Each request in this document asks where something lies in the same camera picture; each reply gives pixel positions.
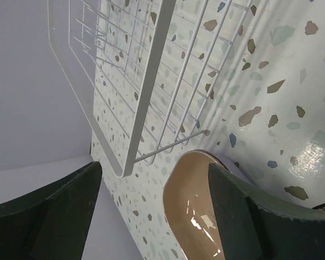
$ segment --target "white wall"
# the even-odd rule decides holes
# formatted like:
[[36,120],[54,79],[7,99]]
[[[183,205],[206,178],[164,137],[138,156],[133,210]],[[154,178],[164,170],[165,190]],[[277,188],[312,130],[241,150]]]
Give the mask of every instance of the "white wall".
[[[58,21],[67,28],[63,4]],[[79,74],[91,102],[90,82]],[[88,122],[49,46],[47,1],[0,0],[0,171],[86,155],[90,142]]]
[[[0,172],[0,203],[48,185],[91,162],[89,155]],[[136,260],[141,254],[102,181],[83,260]]]

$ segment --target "white wire rack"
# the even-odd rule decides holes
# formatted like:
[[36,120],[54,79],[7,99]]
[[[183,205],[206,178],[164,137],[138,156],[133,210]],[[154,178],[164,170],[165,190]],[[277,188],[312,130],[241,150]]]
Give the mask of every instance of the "white wire rack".
[[[127,154],[123,167],[119,163],[118,156],[115,155],[113,148],[111,148],[107,138],[105,137],[105,134],[99,126],[98,121],[95,119],[93,115],[93,108],[87,107],[85,102],[82,100],[82,92],[80,90],[80,87],[77,85],[77,82],[75,81],[72,73],[70,72],[67,62],[62,58],[61,53],[57,49],[57,44],[55,42],[54,35],[54,0],[47,0],[50,46],[57,60],[59,61],[59,64],[62,67],[62,70],[65,73],[75,95],[77,96],[77,99],[89,121],[89,124],[91,125],[94,133],[96,134],[96,137],[99,140],[99,143],[103,151],[105,152],[115,174],[118,177],[129,176],[132,173],[132,169],[135,163],[144,160],[145,163],[150,165],[154,162],[155,156],[158,153],[162,151],[170,153],[175,145],[178,145],[180,143],[186,145],[191,138],[200,135],[204,132],[203,129],[200,129],[201,127],[199,125],[199,119],[211,93],[213,92],[215,83],[217,82],[220,72],[224,67],[226,58],[230,53],[231,47],[236,39],[236,36],[238,35],[239,29],[241,28],[241,25],[253,0],[248,0],[247,5],[236,4],[233,3],[232,0],[227,0],[226,2],[223,1],[225,4],[223,8],[224,11],[221,15],[219,15],[217,29],[215,30],[215,32],[208,31],[210,37],[212,38],[210,46],[206,55],[204,56],[201,68],[194,84],[190,84],[189,82],[184,80],[184,74],[190,57],[193,56],[192,49],[195,44],[199,30],[204,30],[204,28],[202,28],[200,25],[205,14],[208,0],[203,0],[196,22],[189,21],[193,24],[193,32],[191,35],[190,43],[185,49],[185,57],[183,65],[181,67],[181,71],[179,74],[174,72],[176,76],[178,76],[178,79],[172,93],[169,93],[163,88],[161,88],[156,83],[156,78],[159,65],[161,63],[163,64],[161,56],[164,50],[165,41],[169,41],[167,40],[167,33],[172,15],[174,13],[174,6],[176,0],[162,0],[159,4],[149,0],[136,0],[134,8],[130,10],[126,9],[128,4],[127,1],[101,0],[98,7],[89,4],[88,2],[86,2],[86,0],[80,1],[82,4],[82,17],[78,17],[75,19],[77,24],[79,24],[80,26],[80,30],[78,35],[73,36],[71,30],[72,3],[71,0],[69,0],[68,45],[71,51],[73,52],[74,56],[78,60],[80,66],[83,68],[84,72],[89,78],[90,82],[92,83],[93,87],[95,88],[95,90],[97,90],[97,93],[101,95],[103,102],[108,107],[108,111],[110,111],[112,113],[112,116],[114,116],[116,123],[123,131],[123,135],[125,135],[125,137],[127,137],[127,139],[129,140]],[[240,16],[238,24],[232,32],[232,36],[227,39],[226,37],[220,35],[220,31],[222,29],[230,7],[240,9],[242,11],[242,15]],[[118,12],[115,16],[111,16],[110,11],[111,9],[114,10],[114,8],[116,8]],[[141,12],[142,8],[146,9],[145,13]],[[154,28],[148,22],[148,14],[152,10],[152,8],[156,8],[159,10],[156,22],[154,22]],[[96,24],[91,24],[87,22],[87,12],[90,12],[91,14],[97,17]],[[125,20],[131,23],[129,27],[124,26]],[[141,35],[134,35],[134,30],[138,27],[142,28]],[[149,30],[153,31],[154,34],[153,37],[149,39],[149,41],[151,41],[150,48],[147,48],[143,39],[147,37],[147,32]],[[126,43],[128,43],[128,47],[126,49],[120,46],[120,39],[125,39]],[[227,48],[225,50],[224,56],[222,57],[219,67],[214,68],[209,64],[209,59],[212,55],[213,48],[217,40],[221,40],[227,43]],[[78,53],[76,53],[72,42],[77,42],[78,44],[80,44],[80,46],[82,47],[82,51],[87,54],[87,56],[92,60],[92,62],[94,62],[96,68],[102,72],[104,77],[106,77],[107,82],[110,82],[113,86],[114,90],[116,91],[116,96],[122,100],[120,102],[120,105],[126,106],[126,111],[132,113],[133,124],[131,131],[128,131],[128,126],[125,125],[125,123],[123,123],[122,120],[120,120],[118,116],[113,112],[113,109],[111,109],[111,104],[108,103],[106,97],[101,94],[101,91],[99,91],[98,87],[96,86],[96,83],[94,82],[94,79],[91,77],[90,73],[87,72],[87,70],[85,69],[82,58],[79,56]],[[138,48],[137,55],[133,55],[133,45]],[[122,57],[125,62],[122,64],[118,64],[118,62],[113,61],[108,55],[108,52],[112,51],[119,53],[120,57]],[[142,68],[142,65],[140,64],[141,60],[139,53],[142,53],[143,51],[145,51],[147,54],[147,62],[145,64],[145,68]],[[118,73],[120,73],[120,75],[123,77],[123,79],[128,82],[129,86],[133,89],[133,91],[139,93],[136,108],[133,108],[132,105],[127,102],[126,98],[124,97],[124,93],[121,91],[121,89],[119,87],[116,87],[116,85],[113,84],[111,80],[106,76],[106,73],[105,71],[103,71],[102,67],[102,65],[105,66],[105,64],[109,65],[111,68],[116,69]],[[212,69],[216,73],[216,75],[214,76],[207,93],[203,94],[201,91],[199,91],[198,87],[200,85],[202,75],[206,68]],[[141,72],[142,74],[141,81],[137,80],[138,72]],[[182,82],[192,88],[192,93],[189,96],[187,103],[183,105],[177,100],[178,92]],[[171,99],[166,111],[161,109],[155,102],[152,102],[151,100],[154,86],[157,86],[158,91],[163,92]],[[193,115],[194,113],[191,113],[190,107],[196,93],[203,97],[203,102],[198,110],[198,113],[196,115]],[[179,107],[179,109],[181,109],[183,113],[181,113],[178,120],[172,121],[171,113],[173,111],[174,106]],[[148,127],[145,125],[148,109],[150,109],[152,113],[155,114],[156,118],[161,121],[161,129],[159,135],[153,135],[149,131]],[[183,123],[187,116],[192,118],[193,124],[190,131],[188,133],[185,133]],[[139,150],[139,144],[142,132],[144,130],[149,133],[152,138],[152,141],[154,142],[154,150],[146,154]],[[162,139],[166,134],[166,131],[170,132],[170,135],[168,135],[170,137],[170,140],[166,145],[162,145]]]

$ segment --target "glossy surface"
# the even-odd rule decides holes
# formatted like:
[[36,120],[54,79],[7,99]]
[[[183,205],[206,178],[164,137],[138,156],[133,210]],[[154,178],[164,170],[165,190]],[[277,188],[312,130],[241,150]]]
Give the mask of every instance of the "glossy surface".
[[208,184],[210,163],[202,151],[185,153],[164,188],[164,208],[173,234],[190,260],[225,259]]

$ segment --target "terrazzo floor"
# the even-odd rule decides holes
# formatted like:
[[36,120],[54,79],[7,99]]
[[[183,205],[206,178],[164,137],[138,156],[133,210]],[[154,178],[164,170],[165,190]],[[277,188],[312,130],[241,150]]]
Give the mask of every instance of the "terrazzo floor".
[[[147,8],[143,0],[118,1],[117,5],[133,13],[137,3],[137,10],[141,10],[138,18],[154,28],[156,5]],[[161,112],[148,110],[140,142],[142,153],[154,149],[152,136],[159,134],[159,114],[167,111],[168,94],[176,85],[200,5],[200,0],[177,0],[152,95],[152,103]],[[190,85],[198,77],[224,6],[223,2],[209,0],[177,97],[181,105],[188,101]],[[102,8],[111,19],[120,17],[114,5]],[[234,6],[229,9],[221,36],[231,37],[241,14]],[[129,17],[125,21],[122,26],[131,31],[133,21]],[[114,28],[108,30],[109,41],[120,49],[129,48],[126,34]],[[134,37],[148,49],[153,31],[143,31],[136,25]],[[219,67],[226,48],[226,42],[217,41],[208,64]],[[117,68],[106,63],[96,70],[95,82],[100,92],[94,95],[94,115],[123,164],[128,139],[108,110],[128,132],[131,130],[130,109],[136,108],[139,90],[130,85],[134,82],[140,86],[148,52],[134,43],[130,46],[129,56],[141,69],[133,62],[126,65],[127,53],[109,46],[98,55],[126,67],[132,80],[127,81]],[[206,69],[198,88],[201,94],[207,93],[216,75],[216,71]],[[191,114],[197,114],[202,102],[203,97],[197,93]],[[174,124],[182,112],[178,106],[173,108]],[[182,132],[187,134],[192,125],[193,120],[187,118]],[[230,158],[254,185],[284,200],[306,207],[325,203],[325,1],[254,0],[198,127],[205,129],[205,134],[191,139],[186,146],[176,146],[171,153],[158,154],[151,166],[144,162],[135,164],[132,175],[122,179],[115,176],[93,134],[92,157],[101,162],[106,185],[145,259],[185,258],[166,222],[162,195],[178,158],[195,148]],[[172,135],[165,134],[163,145]]]

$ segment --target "floor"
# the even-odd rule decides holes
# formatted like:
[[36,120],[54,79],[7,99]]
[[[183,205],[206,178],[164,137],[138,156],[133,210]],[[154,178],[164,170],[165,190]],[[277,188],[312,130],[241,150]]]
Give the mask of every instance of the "floor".
[[[246,5],[248,1],[234,2]],[[157,7],[147,9],[143,0],[138,3],[142,5],[138,8],[142,13],[138,14],[139,19],[154,27]],[[133,0],[118,5],[128,12],[136,10]],[[176,85],[201,5],[200,0],[177,0],[152,95],[152,107],[159,107],[161,112],[148,110],[139,147],[142,153],[154,149],[153,139],[161,127],[159,117],[166,113],[168,94]],[[224,5],[209,0],[178,95],[182,106],[190,97],[190,85],[197,80]],[[115,6],[102,8],[110,18],[119,17]],[[221,36],[231,37],[241,12],[230,7]],[[128,23],[123,27],[130,29],[134,25],[130,19],[123,21]],[[142,31],[137,25],[134,37],[149,48],[152,31]],[[126,53],[109,46],[98,55],[125,69],[132,80],[124,79],[115,66],[102,63],[96,71],[99,92],[94,96],[94,115],[123,164],[128,139],[109,109],[130,131],[139,94],[132,85],[140,86],[148,52],[130,44],[125,34],[113,28],[108,40],[123,50],[130,48],[130,61],[127,62]],[[227,43],[217,40],[208,61],[211,67],[219,67],[227,47]],[[209,67],[202,75],[199,93],[190,109],[192,115],[198,113],[202,95],[215,78],[211,99],[198,123],[205,134],[191,139],[186,146],[176,146],[171,153],[158,154],[151,166],[144,162],[135,164],[129,177],[115,176],[93,135],[92,156],[101,162],[105,183],[146,259],[184,258],[166,223],[162,193],[175,162],[181,154],[195,148],[230,158],[254,185],[284,200],[306,207],[325,203],[325,1],[254,0],[219,77]],[[178,123],[174,120],[182,112],[174,107],[172,123]],[[193,123],[186,118],[185,133]],[[166,133],[162,143],[167,144],[172,135],[172,131]]]

